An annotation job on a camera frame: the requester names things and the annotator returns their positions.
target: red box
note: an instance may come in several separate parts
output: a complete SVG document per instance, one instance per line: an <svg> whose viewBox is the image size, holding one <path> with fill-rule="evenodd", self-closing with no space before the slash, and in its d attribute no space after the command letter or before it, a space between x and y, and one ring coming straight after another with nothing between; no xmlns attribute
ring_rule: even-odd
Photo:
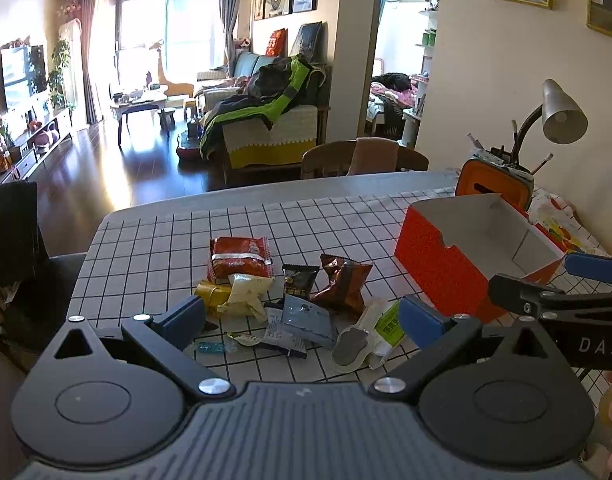
<svg viewBox="0 0 612 480"><path fill-rule="evenodd" d="M501 195L480 194L410 205L395 256L442 314L488 323L505 314L488 298L490 278L548 283L564 252Z"/></svg>

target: desk lamp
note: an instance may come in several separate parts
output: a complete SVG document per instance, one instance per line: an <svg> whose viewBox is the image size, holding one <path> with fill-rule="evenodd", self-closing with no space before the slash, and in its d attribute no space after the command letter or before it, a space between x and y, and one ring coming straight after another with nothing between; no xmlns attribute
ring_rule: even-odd
<svg viewBox="0 0 612 480"><path fill-rule="evenodd" d="M500 193L509 203L527 210L532 201L534 178L519 164L519 151L526 134L541 118L544 135L555 144L571 144L588 130L588 119L579 105L552 79L543 83L543 102L514 136L511 152L504 146L480 149L461 170L457 195Z"/></svg>

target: red pillow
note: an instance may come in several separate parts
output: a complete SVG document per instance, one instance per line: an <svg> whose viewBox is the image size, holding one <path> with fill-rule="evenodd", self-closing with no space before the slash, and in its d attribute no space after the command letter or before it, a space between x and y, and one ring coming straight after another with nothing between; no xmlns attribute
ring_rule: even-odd
<svg viewBox="0 0 612 480"><path fill-rule="evenodd" d="M280 30L275 30L271 36L270 41L268 42L268 48L266 49L267 56L283 56L283 53L286 49L286 39L288 38L288 29L281 28Z"/></svg>

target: television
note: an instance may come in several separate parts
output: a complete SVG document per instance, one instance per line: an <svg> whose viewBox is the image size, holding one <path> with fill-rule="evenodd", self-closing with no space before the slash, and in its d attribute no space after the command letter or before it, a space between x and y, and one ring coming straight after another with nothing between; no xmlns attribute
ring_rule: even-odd
<svg viewBox="0 0 612 480"><path fill-rule="evenodd" d="M48 87L42 45L5 48L0 59L1 90L6 110L25 104L31 96Z"/></svg>

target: yellow stool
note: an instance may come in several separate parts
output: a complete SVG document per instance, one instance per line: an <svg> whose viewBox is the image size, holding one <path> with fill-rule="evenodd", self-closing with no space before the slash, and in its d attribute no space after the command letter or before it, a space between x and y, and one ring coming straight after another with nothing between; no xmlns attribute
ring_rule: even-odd
<svg viewBox="0 0 612 480"><path fill-rule="evenodd" d="M188 108L190 108L190 117L197 117L197 101L196 101L196 99L194 99L192 97L188 97L188 98L183 100L183 120L184 121L188 119L187 112L186 112L186 110L188 110Z"/></svg>

